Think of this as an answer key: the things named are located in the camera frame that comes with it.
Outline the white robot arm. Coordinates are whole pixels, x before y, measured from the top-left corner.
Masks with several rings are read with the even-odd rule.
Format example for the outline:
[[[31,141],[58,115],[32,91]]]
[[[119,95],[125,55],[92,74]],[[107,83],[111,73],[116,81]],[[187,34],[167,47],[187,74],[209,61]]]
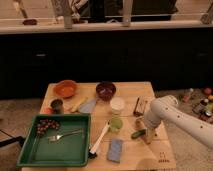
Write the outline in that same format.
[[[175,124],[194,139],[213,150],[213,125],[180,111],[178,100],[172,95],[152,100],[149,109],[135,121],[137,130],[144,132],[145,141],[148,144],[153,140],[155,130],[162,120]]]

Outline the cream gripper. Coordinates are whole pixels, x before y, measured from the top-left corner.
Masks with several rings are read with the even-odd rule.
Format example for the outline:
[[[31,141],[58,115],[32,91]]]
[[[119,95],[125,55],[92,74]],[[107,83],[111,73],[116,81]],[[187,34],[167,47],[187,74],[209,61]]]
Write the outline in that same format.
[[[135,126],[136,126],[137,130],[144,129],[144,125],[147,128],[146,133],[145,133],[145,142],[147,144],[150,144],[153,141],[154,137],[155,137],[155,133],[156,133],[155,129],[158,127],[158,125],[153,124],[153,123],[151,123],[149,121],[145,122],[141,118],[137,118],[135,120]]]

